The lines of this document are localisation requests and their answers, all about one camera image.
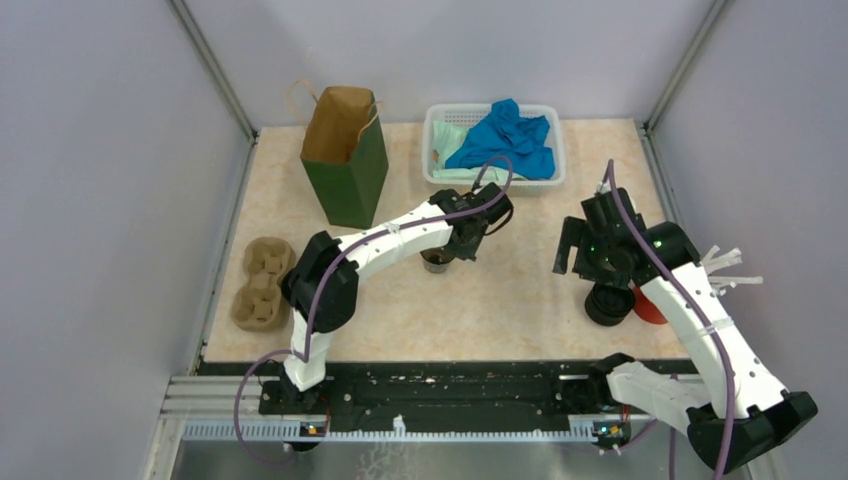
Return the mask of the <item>blue cloth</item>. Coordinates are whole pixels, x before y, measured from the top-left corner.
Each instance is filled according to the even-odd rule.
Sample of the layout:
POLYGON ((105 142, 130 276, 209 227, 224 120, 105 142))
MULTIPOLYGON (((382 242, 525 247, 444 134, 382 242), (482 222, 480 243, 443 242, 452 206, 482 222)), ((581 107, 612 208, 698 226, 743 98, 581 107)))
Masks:
POLYGON ((446 169, 491 167, 507 169, 528 180, 548 180, 556 171, 553 150, 545 145, 550 123, 542 116, 524 117, 512 98, 494 102, 490 112, 474 125, 462 146, 445 161, 446 169))

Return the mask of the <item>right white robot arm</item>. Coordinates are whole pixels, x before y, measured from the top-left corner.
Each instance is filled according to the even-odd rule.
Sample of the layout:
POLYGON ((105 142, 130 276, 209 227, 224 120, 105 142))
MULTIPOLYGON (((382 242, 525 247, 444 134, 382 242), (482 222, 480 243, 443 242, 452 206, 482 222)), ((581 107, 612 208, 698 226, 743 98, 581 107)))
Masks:
POLYGON ((582 217, 563 221, 554 272, 592 283, 584 307, 599 324, 622 320, 644 295, 702 380, 691 387, 616 353, 591 366, 586 397, 594 409, 629 405, 651 414, 684 434, 717 474, 784 444, 817 415, 812 396, 788 389, 751 349, 679 225, 647 226, 621 188, 581 206, 582 217))

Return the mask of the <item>dark coffee cup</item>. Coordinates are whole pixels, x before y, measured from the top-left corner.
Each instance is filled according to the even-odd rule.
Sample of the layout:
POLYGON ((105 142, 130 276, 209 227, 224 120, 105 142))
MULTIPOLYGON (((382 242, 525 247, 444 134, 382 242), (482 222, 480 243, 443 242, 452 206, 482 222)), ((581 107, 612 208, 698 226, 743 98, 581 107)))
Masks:
POLYGON ((444 248, 426 249, 420 255, 425 270, 433 274, 446 272, 455 259, 455 256, 444 248))

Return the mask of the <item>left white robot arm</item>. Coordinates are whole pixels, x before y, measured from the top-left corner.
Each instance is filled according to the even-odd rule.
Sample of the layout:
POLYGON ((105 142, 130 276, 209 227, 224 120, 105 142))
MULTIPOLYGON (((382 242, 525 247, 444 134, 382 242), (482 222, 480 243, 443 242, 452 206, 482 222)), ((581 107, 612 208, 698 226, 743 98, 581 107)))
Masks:
POLYGON ((302 414, 317 407, 333 335, 353 318, 369 277, 425 251, 473 261, 489 229, 513 209, 491 182, 464 194, 440 190, 406 214, 358 233, 314 234, 281 285, 294 321, 283 401, 302 414))

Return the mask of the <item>cardboard cup carrier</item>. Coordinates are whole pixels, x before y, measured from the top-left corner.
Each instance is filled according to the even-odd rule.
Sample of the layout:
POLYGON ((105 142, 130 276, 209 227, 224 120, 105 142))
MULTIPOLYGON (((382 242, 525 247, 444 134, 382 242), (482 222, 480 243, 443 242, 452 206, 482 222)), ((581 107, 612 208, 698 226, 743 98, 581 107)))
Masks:
POLYGON ((244 252, 245 283, 237 291, 230 318, 241 330, 271 332, 284 327, 290 306, 282 292, 285 275, 296 263, 296 253, 282 238, 259 237, 244 252))

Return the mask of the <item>light green cloth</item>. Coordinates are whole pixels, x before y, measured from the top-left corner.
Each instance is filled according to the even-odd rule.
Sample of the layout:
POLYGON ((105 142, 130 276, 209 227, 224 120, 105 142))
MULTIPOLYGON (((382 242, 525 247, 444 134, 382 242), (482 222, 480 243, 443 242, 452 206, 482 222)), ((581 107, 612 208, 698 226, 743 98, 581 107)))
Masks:
POLYGON ((454 156, 471 135, 471 147, 484 153, 496 155, 529 155, 537 147, 533 138, 519 132, 507 135, 488 124, 478 124, 474 128, 463 128, 448 122, 435 120, 430 145, 433 157, 432 177, 435 180, 476 180, 480 177, 481 166, 448 168, 447 160, 454 156))

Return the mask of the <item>green brown paper bag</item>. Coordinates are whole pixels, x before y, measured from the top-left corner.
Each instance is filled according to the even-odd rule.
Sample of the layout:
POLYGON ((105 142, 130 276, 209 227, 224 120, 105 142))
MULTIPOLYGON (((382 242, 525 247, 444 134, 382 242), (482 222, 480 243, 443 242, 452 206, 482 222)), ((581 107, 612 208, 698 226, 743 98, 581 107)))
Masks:
POLYGON ((293 82, 284 98, 304 129, 299 158, 328 223, 370 228, 389 169, 382 103, 359 86, 317 94, 306 79, 293 82))

